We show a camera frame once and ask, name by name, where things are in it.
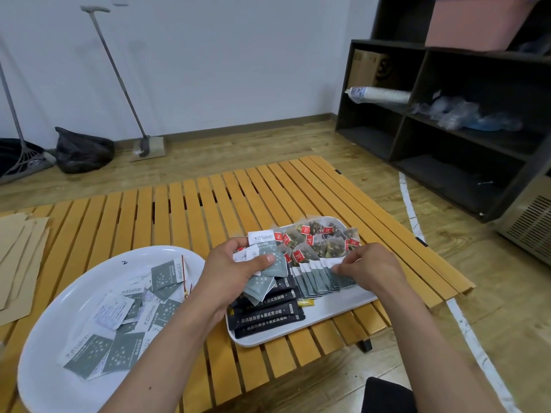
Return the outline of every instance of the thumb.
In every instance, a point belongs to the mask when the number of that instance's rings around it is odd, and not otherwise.
[[[276,256],[274,254],[259,255],[250,261],[241,262],[240,265],[248,276],[252,276],[255,272],[262,271],[274,263]]]
[[[354,275],[358,272],[358,268],[358,264],[337,264],[331,268],[331,271],[337,275],[354,277]]]

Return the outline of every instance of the pink storage box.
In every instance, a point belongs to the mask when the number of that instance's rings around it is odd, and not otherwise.
[[[538,0],[436,0],[426,46],[506,50]]]

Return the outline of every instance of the air conditioner unit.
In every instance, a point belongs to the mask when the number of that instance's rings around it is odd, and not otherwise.
[[[551,265],[551,178],[533,179],[497,221],[507,239]]]

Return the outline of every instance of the wooden floor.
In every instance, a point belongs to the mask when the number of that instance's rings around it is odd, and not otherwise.
[[[122,154],[99,171],[67,176],[57,168],[0,186],[0,211],[105,194],[138,186],[321,155],[410,228],[398,172],[313,123],[168,145],[168,156],[127,163]],[[477,288],[458,298],[482,346],[523,413],[551,411],[551,269],[461,210],[408,180],[426,241]],[[440,329],[476,369],[445,305],[433,309]],[[362,354],[344,348],[238,397],[216,411],[359,412],[369,376],[408,386],[392,331]]]

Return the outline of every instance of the red tea bag tag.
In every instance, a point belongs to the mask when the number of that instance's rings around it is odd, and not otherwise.
[[[294,251],[293,256],[295,257],[295,261],[297,262],[304,261],[304,255],[302,254],[302,252],[300,252],[300,250]]]

